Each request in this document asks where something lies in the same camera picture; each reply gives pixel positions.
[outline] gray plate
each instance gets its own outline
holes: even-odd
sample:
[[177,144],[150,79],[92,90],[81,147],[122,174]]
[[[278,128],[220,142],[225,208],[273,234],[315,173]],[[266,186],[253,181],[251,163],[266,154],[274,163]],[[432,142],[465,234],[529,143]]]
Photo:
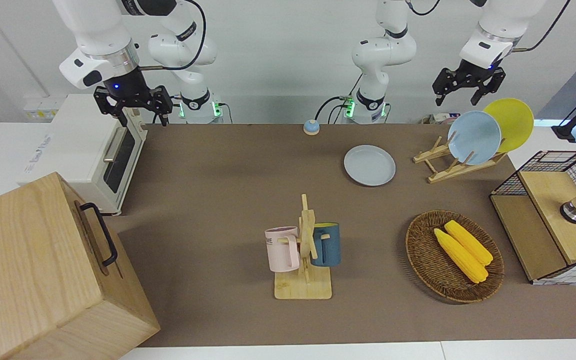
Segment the gray plate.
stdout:
[[368,187],[384,185],[395,176],[393,157],[380,147],[359,145],[346,152],[343,158],[346,173],[355,182]]

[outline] oven door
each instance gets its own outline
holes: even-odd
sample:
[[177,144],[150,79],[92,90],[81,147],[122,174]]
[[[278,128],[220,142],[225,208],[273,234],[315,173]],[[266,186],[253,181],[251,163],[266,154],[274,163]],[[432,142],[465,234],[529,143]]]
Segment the oven door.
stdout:
[[103,187],[106,188],[103,192],[107,194],[107,198],[114,200],[117,212],[121,210],[143,144],[136,125],[133,121],[127,121],[125,127],[114,130],[110,145],[103,156],[105,169],[100,180],[103,180]]

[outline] oven window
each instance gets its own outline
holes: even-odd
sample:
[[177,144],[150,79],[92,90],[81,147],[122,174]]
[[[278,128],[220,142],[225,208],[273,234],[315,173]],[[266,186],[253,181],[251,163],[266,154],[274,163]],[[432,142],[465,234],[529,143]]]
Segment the oven window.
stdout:
[[103,181],[115,194],[117,194],[119,184],[121,184],[122,179],[124,178],[124,173],[126,172],[126,167],[128,166],[128,161],[130,161],[130,155],[132,155],[134,148],[135,138],[130,131],[126,131],[126,135],[123,137],[116,159],[114,162],[110,162],[105,168]]

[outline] wooden base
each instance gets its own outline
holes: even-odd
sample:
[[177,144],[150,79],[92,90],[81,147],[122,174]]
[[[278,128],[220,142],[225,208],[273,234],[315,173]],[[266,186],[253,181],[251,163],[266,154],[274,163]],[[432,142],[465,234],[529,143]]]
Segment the wooden base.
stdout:
[[567,266],[528,195],[494,194],[490,200],[528,280],[541,279]]
[[576,223],[560,214],[563,203],[576,198],[576,185],[565,172],[521,171],[530,200],[546,224],[559,250],[568,264],[576,263]]
[[274,297],[279,300],[328,300],[332,297],[330,268],[313,266],[302,259],[301,268],[274,273]]
[[462,163],[458,163],[455,166],[452,166],[444,171],[439,171],[437,173],[433,173],[428,177],[428,183],[434,184],[438,182],[442,182],[443,180],[448,180],[455,178],[459,175],[464,175],[468,173],[472,173],[473,171],[478,171],[482,169],[486,169],[487,167],[496,166],[500,160],[502,160],[506,156],[506,153],[498,153],[494,155],[492,159],[483,162],[483,164],[478,165],[466,165]]
[[450,141],[452,141],[452,139],[455,137],[455,134],[457,134],[457,132],[453,132],[452,135],[450,135],[450,137],[448,138],[448,141],[446,141],[446,143],[443,145],[439,145],[439,143],[442,140],[442,137],[441,136],[437,137],[437,141],[434,142],[434,145],[430,150],[425,152],[419,152],[417,156],[412,158],[412,161],[415,164],[425,162],[426,166],[428,166],[430,171],[432,171],[432,175],[428,177],[428,183],[434,184],[441,182],[443,180],[455,178],[459,175],[472,173],[473,171],[486,169],[487,167],[491,166],[496,166],[496,164],[506,156],[505,152],[498,152],[490,160],[483,162],[482,164],[468,165],[466,163],[471,159],[473,155],[475,155],[475,152],[473,151],[468,155],[468,157],[466,157],[466,159],[463,162],[459,162],[458,159],[455,159],[452,162],[452,164],[448,166],[447,169],[443,171],[437,171],[437,169],[433,166],[433,164],[430,163],[430,160],[450,155],[451,152],[450,149],[448,148],[448,144],[450,144]]

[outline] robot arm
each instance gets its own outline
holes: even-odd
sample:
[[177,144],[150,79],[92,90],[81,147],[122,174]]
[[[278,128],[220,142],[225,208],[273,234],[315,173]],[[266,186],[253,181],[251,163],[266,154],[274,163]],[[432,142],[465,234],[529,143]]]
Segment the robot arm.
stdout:
[[355,123],[372,124],[380,118],[389,83],[383,68],[405,64],[417,52],[408,31],[408,11],[405,0],[379,0],[376,19],[386,34],[364,39],[352,50],[352,61],[363,74],[348,116]]
[[524,36],[530,20],[546,0],[471,0],[483,14],[470,39],[461,49],[457,70],[443,68],[432,89],[437,106],[446,95],[461,88],[477,88],[470,103],[477,105],[482,96],[495,93],[506,73],[499,67]]
[[197,23],[190,15],[185,0],[179,0],[172,12],[161,19],[161,23],[170,33],[152,35],[148,41],[148,51],[155,61],[171,70],[179,80],[179,121],[212,123],[222,113],[217,96],[208,89],[198,66],[215,62],[217,45],[197,30]]
[[[98,86],[94,91],[103,114],[122,120],[124,107],[144,108],[157,114],[165,126],[173,109],[172,101],[164,86],[150,89],[146,84],[135,44],[122,22],[120,6],[126,14],[167,16],[176,8],[176,0],[52,2],[77,41],[77,49],[59,66],[64,77],[79,89],[103,82],[105,87]],[[169,28],[183,25],[173,19]]]

